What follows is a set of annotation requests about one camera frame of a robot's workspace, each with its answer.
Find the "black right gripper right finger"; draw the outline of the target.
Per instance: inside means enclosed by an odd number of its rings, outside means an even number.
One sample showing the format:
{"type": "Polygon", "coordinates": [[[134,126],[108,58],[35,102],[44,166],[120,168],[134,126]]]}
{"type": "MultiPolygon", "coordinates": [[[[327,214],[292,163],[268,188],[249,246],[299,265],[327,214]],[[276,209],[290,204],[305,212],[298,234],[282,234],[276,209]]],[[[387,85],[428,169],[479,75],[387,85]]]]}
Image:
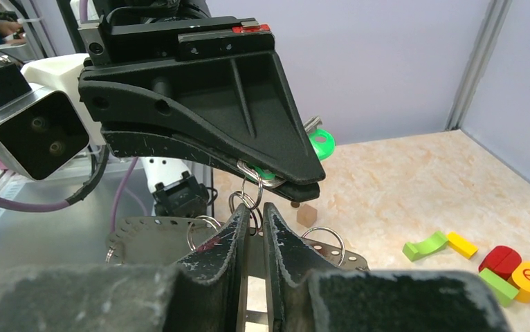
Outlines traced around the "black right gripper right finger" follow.
{"type": "Polygon", "coordinates": [[[344,270],[264,205],[268,325],[272,331],[509,331],[476,275],[459,270],[344,270]]]}

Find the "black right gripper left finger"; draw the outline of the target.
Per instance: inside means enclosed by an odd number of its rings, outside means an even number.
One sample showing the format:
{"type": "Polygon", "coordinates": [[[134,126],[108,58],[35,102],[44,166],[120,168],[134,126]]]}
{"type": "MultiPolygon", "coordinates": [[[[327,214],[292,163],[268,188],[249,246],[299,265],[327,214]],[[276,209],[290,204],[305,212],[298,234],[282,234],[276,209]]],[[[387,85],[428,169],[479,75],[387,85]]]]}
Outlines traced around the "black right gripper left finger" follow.
{"type": "Polygon", "coordinates": [[[0,331],[166,331],[162,265],[22,268],[0,285],[0,331]]]}

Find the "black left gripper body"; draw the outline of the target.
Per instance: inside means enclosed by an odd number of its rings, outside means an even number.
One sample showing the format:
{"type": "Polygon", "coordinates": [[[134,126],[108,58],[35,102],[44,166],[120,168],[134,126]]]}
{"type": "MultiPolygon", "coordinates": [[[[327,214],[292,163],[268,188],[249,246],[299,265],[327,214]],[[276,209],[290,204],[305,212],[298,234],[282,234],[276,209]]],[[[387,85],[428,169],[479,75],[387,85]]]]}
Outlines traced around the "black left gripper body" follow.
{"type": "Polygon", "coordinates": [[[159,60],[234,59],[277,75],[275,37],[268,24],[233,16],[117,26],[108,19],[81,30],[89,56],[81,74],[159,60]]]}

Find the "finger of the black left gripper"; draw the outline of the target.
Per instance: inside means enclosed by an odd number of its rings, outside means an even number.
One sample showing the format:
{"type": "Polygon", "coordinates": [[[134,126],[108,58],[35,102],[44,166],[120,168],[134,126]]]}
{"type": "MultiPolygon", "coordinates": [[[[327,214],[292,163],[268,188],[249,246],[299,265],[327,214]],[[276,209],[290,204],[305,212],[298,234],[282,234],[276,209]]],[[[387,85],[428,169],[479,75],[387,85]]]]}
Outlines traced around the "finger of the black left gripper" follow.
{"type": "Polygon", "coordinates": [[[250,166],[189,136],[165,136],[120,129],[102,129],[101,133],[115,157],[163,157],[199,163],[261,183],[265,190],[297,203],[312,201],[320,196],[317,183],[298,185],[279,176],[274,177],[270,172],[250,166]]]}
{"type": "Polygon", "coordinates": [[[180,136],[296,185],[325,178],[274,51],[91,66],[78,91],[116,156],[172,156],[180,136]]]}

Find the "perforated metal keyring plate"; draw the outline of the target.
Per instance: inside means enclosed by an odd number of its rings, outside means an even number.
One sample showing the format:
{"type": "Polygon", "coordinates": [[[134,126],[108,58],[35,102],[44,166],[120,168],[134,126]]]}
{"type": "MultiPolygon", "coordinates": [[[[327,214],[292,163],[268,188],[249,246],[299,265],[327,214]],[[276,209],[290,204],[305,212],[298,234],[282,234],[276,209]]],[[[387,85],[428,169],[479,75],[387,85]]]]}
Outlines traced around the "perforated metal keyring plate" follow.
{"type": "Polygon", "coordinates": [[[368,271],[360,255],[294,234],[289,237],[290,272],[262,235],[252,237],[246,207],[236,210],[215,233],[207,218],[145,216],[123,219],[107,237],[108,257],[134,264],[165,264],[176,271],[168,281],[166,331],[243,331],[248,278],[265,279],[271,331],[312,331],[313,307],[306,286],[292,278],[316,270],[368,271]]]}

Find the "green key tag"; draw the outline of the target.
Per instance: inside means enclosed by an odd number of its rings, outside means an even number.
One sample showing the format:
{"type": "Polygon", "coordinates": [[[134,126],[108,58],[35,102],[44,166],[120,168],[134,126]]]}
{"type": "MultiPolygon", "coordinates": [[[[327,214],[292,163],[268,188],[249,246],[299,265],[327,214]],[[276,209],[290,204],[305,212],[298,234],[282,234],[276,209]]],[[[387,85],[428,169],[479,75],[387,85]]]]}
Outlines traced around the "green key tag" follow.
{"type": "MultiPolygon", "coordinates": [[[[334,153],[336,141],[328,131],[324,129],[314,129],[312,132],[308,133],[308,137],[319,161],[330,157],[334,153]]],[[[263,180],[273,180],[274,178],[278,178],[278,176],[268,170],[252,165],[249,167],[252,170],[255,170],[263,180]]]]}

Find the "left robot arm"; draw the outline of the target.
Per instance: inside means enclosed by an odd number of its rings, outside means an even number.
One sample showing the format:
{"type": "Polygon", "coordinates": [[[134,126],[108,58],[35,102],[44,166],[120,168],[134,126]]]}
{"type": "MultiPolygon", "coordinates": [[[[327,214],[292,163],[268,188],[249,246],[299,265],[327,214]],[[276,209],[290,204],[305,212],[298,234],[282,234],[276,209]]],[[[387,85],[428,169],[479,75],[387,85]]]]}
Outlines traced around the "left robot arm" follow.
{"type": "Polygon", "coordinates": [[[192,163],[293,202],[325,179],[271,28],[215,17],[84,25],[78,91],[111,153],[137,157],[159,215],[196,216],[212,199],[192,163]]]}

